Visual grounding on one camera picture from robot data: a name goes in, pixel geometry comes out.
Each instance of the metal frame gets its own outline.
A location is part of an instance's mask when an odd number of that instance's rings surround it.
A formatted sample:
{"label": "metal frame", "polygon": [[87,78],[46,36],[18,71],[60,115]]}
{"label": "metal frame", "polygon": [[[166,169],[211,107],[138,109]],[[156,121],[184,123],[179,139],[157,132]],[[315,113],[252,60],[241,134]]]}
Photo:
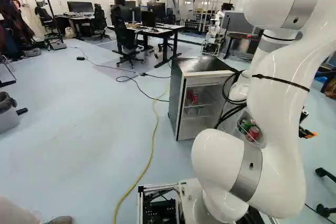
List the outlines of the metal frame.
{"label": "metal frame", "polygon": [[[166,193],[170,192],[170,191],[176,191],[179,195],[179,185],[176,184],[163,184],[163,185],[143,185],[143,186],[138,186],[138,196],[137,196],[137,213],[138,213],[138,217],[137,217],[137,223],[136,224],[143,224],[143,199],[144,199],[144,195],[146,193],[153,193],[153,192],[159,192],[159,191],[167,191]],[[176,216],[178,217],[179,211],[178,211],[178,201],[176,201]],[[180,220],[177,218],[176,219],[177,224],[180,224]]]}
{"label": "metal frame", "polygon": [[[178,195],[178,199],[176,200],[176,221],[177,224],[180,224],[179,216],[179,207],[178,204],[182,203],[181,195],[180,193],[184,192],[186,183],[181,182],[180,183],[175,183],[175,184],[162,184],[162,185],[142,185],[138,186],[138,195],[137,195],[137,223],[136,224],[147,224],[143,223],[143,198],[146,193],[154,193],[154,192],[160,192],[160,191],[176,191]],[[272,224],[279,224],[278,220],[274,217],[268,216],[270,222]]]}

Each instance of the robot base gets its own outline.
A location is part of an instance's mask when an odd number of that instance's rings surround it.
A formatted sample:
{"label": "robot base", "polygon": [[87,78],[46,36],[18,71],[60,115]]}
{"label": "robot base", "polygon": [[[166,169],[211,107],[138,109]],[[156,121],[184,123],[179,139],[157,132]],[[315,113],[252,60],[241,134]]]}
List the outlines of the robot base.
{"label": "robot base", "polygon": [[207,211],[197,178],[181,181],[178,186],[186,224],[222,224]]}
{"label": "robot base", "polygon": [[[166,216],[155,217],[157,224],[161,223],[160,219],[165,219],[162,223],[176,223],[176,224],[221,224],[208,213],[206,207],[203,205],[202,188],[196,178],[186,179],[178,184],[163,184],[163,185],[144,185],[138,187],[138,219],[137,224],[145,224],[144,220],[147,220],[146,211],[148,211],[148,205],[152,200],[159,198],[166,193],[175,191],[177,197],[175,203],[175,218],[170,218],[167,222]],[[170,204],[173,200],[166,201],[166,204]],[[277,224],[277,220],[269,217],[272,224]],[[260,213],[249,207],[248,212],[236,222],[236,224],[265,224],[261,218]]]}

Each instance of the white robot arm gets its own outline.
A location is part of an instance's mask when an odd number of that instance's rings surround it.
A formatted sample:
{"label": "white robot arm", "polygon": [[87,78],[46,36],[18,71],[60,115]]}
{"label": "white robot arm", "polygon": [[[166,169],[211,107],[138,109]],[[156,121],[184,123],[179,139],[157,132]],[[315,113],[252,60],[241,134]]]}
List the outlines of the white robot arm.
{"label": "white robot arm", "polygon": [[262,57],[250,69],[247,106],[265,148],[214,129],[195,139],[193,167],[205,206],[218,221],[239,219],[248,205],[276,218],[301,211],[306,182],[297,143],[299,118],[316,71],[336,50],[332,1],[245,0],[251,24],[278,34],[289,29],[288,36],[300,30],[303,38]]}

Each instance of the monitor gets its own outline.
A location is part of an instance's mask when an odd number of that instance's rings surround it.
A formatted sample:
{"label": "monitor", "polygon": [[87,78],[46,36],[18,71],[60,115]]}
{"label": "monitor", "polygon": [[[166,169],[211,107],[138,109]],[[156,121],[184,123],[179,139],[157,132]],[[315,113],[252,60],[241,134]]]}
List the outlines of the monitor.
{"label": "monitor", "polygon": [[126,6],[136,7],[137,3],[135,1],[125,1]]}
{"label": "monitor", "polygon": [[252,34],[254,26],[245,18],[244,13],[226,11],[225,17],[222,19],[222,28],[233,33]]}
{"label": "monitor", "polygon": [[156,18],[163,20],[166,17],[166,4],[161,2],[147,2],[147,10],[156,12]]}
{"label": "monitor", "polygon": [[68,2],[69,11],[73,13],[93,13],[91,2]]}
{"label": "monitor", "polygon": [[140,22],[141,21],[141,10],[140,7],[131,7],[131,6],[122,6],[120,5],[121,10],[121,17],[125,22],[132,22],[133,21],[133,15],[134,12],[134,21]]}
{"label": "monitor", "polygon": [[143,26],[156,26],[156,12],[148,12],[143,10],[141,12],[141,21]]}

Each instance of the shoe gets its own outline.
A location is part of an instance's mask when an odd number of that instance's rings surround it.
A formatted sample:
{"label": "shoe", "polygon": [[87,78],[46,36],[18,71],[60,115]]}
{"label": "shoe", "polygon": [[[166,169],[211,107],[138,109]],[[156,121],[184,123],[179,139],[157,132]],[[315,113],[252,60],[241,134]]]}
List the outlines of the shoe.
{"label": "shoe", "polygon": [[60,216],[44,224],[72,224],[71,216]]}

